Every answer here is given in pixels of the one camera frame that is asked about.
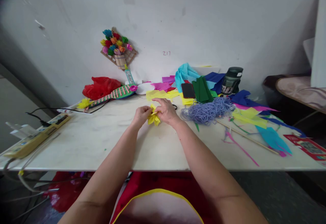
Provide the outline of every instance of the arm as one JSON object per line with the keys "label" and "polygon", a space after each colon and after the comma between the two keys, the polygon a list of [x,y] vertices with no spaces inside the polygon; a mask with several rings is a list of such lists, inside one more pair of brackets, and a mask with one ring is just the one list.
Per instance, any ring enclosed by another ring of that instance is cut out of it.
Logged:
{"label": "arm", "polygon": [[121,138],[89,180],[77,200],[59,224],[108,223],[120,188],[130,171],[136,148],[137,134],[151,113],[148,106],[136,115]]}
{"label": "arm", "polygon": [[160,119],[177,132],[190,170],[203,190],[216,219],[224,224],[267,223],[259,209],[209,148],[181,120],[166,99],[155,98]]}

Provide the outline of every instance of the white tabletop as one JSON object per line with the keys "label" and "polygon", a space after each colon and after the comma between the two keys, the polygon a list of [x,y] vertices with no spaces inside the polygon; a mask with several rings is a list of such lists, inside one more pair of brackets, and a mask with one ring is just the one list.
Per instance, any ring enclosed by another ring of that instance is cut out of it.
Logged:
{"label": "white tabletop", "polygon": [[[110,101],[93,115],[71,114],[71,120],[47,139],[51,140],[57,136],[37,154],[28,164],[26,170],[95,171],[129,126],[136,108],[150,104],[151,102],[146,100],[145,95],[133,95],[126,99]],[[180,114],[181,109],[184,108],[181,98],[174,98],[173,104],[178,106],[177,113]],[[228,122],[227,118],[221,119],[221,121],[233,128],[235,127],[231,122]],[[221,124],[199,125],[199,132],[193,122],[188,122],[188,124],[228,170],[326,170],[326,167],[318,164],[283,137],[284,134],[295,132],[289,128],[281,127],[278,130],[280,137],[293,152],[293,156],[284,158],[232,132],[235,141],[254,158],[259,164],[258,167],[238,146],[222,142],[225,127]],[[270,122],[268,126],[277,128],[277,125]],[[244,125],[243,129],[253,133],[257,132],[251,124]],[[266,145],[260,135],[250,135],[250,137]],[[12,162],[10,170],[19,170],[29,157]],[[3,169],[7,161],[8,158],[0,156],[0,169]],[[148,171],[189,170],[177,134],[171,126],[161,123],[155,127],[154,124],[147,125],[145,123],[138,133],[132,169]]]}

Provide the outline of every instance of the floor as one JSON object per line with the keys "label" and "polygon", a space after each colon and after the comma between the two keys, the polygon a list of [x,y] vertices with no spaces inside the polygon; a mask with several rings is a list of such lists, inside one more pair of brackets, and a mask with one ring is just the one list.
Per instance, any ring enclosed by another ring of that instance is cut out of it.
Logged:
{"label": "floor", "polygon": [[[309,195],[285,172],[233,172],[232,175],[256,203],[269,223],[326,223],[326,208],[317,204]],[[18,183],[10,183],[5,186],[4,179],[0,179],[0,186],[15,189]],[[19,196],[27,196],[28,191],[22,187],[7,192],[1,191],[1,199],[12,199]],[[8,216],[8,220],[25,211],[27,204],[29,208],[34,202],[40,203],[42,198],[34,197],[29,200],[7,203],[2,206],[2,217]],[[55,211],[47,200],[30,214],[17,219],[14,223],[20,224],[55,224],[63,213]]]}

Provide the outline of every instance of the wooden lattice frame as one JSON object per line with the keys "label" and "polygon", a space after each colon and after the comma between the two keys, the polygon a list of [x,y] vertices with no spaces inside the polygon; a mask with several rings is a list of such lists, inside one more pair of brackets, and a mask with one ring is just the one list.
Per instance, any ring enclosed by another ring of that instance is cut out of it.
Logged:
{"label": "wooden lattice frame", "polygon": [[[118,33],[120,35],[119,32],[117,32],[115,27],[112,27],[112,33]],[[101,54],[103,54],[105,57],[107,57],[112,63],[116,64],[116,60],[114,56],[105,54],[102,52],[101,50]],[[130,63],[133,61],[133,59],[135,58],[135,56],[137,55],[137,51],[135,49],[133,49],[132,51],[129,51],[128,49],[125,51],[125,58],[126,58],[126,63],[127,65],[130,65]]]}

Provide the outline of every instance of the wooden stick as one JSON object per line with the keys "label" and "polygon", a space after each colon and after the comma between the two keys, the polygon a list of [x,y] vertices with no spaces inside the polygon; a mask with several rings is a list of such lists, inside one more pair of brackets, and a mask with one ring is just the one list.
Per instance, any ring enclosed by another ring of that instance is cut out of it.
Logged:
{"label": "wooden stick", "polygon": [[[220,122],[220,121],[218,121],[218,120],[216,120],[216,121],[217,121],[219,124],[221,124],[221,125],[223,125],[223,126],[225,126],[225,127],[227,127],[227,128],[230,128],[230,127],[227,126],[226,124],[224,124],[224,123],[222,123],[222,122]],[[241,133],[241,132],[238,132],[237,130],[234,130],[233,128],[231,128],[231,130],[234,131],[234,132],[236,132],[236,133],[238,133],[238,134],[240,134],[241,136],[243,136],[243,137],[249,139],[250,141],[252,141],[252,142],[258,144],[259,146],[262,146],[263,148],[265,148],[265,149],[267,149],[267,150],[269,150],[269,151],[271,151],[271,152],[273,152],[273,153],[279,155],[278,152],[276,152],[276,151],[274,151],[274,150],[272,150],[272,149],[266,147],[264,144],[261,144],[260,142],[254,140],[254,139],[252,139],[252,138],[250,138],[250,137],[248,137],[247,135],[245,135],[245,134],[243,134],[243,133]]]}

